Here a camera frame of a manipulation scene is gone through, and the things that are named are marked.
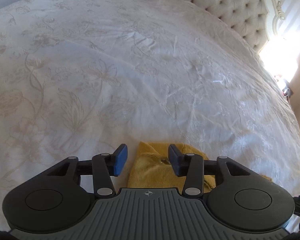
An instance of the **white floral bedspread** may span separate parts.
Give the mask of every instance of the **white floral bedspread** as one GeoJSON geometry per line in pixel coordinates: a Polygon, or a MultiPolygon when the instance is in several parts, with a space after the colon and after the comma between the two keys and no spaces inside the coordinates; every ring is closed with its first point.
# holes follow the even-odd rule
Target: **white floral bedspread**
{"type": "MultiPolygon", "coordinates": [[[[296,118],[245,41],[183,0],[23,0],[0,9],[1,203],[67,156],[184,142],[300,194],[296,118]]],[[[91,189],[88,181],[83,186],[91,189]]]]}

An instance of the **yellow garment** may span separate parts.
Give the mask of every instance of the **yellow garment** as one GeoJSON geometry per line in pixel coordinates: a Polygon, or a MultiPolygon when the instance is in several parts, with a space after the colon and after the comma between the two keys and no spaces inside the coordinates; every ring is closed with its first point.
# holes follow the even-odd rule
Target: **yellow garment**
{"type": "MultiPolygon", "coordinates": [[[[182,192],[186,177],[178,178],[168,160],[168,147],[170,143],[144,143],[140,142],[137,157],[133,164],[128,187],[130,188],[168,188],[176,187],[182,192]]],[[[181,153],[195,153],[205,160],[208,157],[196,148],[176,143],[181,153]]],[[[210,192],[216,186],[214,176],[204,176],[204,192],[210,192]]]]}

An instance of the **gray ribbed plate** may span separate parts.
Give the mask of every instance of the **gray ribbed plate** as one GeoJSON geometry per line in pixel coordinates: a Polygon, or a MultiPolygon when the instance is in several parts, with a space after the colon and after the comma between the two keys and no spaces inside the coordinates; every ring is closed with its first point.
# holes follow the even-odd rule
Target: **gray ribbed plate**
{"type": "Polygon", "coordinates": [[[51,234],[14,229],[20,240],[279,240],[288,233],[248,234],[225,227],[209,215],[202,202],[176,189],[124,188],[114,198],[96,201],[75,226],[51,234]]]}

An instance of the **tufted headboard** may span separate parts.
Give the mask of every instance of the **tufted headboard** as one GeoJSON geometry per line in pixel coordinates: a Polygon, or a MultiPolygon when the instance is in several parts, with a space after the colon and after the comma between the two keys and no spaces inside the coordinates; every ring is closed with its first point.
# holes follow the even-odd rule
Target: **tufted headboard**
{"type": "Polygon", "coordinates": [[[284,20],[278,0],[187,0],[229,25],[257,52],[277,34],[284,20]]]}

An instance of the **circular cover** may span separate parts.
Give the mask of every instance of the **circular cover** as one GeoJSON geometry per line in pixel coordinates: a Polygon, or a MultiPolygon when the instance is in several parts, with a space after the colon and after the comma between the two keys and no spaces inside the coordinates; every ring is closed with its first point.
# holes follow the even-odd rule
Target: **circular cover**
{"type": "Polygon", "coordinates": [[[10,191],[2,210],[11,227],[48,233],[75,224],[89,206],[89,195],[79,185],[65,177],[46,176],[10,191]]]}
{"type": "Polygon", "coordinates": [[[244,231],[281,227],[294,211],[291,195],[261,176],[230,177],[214,188],[207,205],[225,224],[244,231]]]}

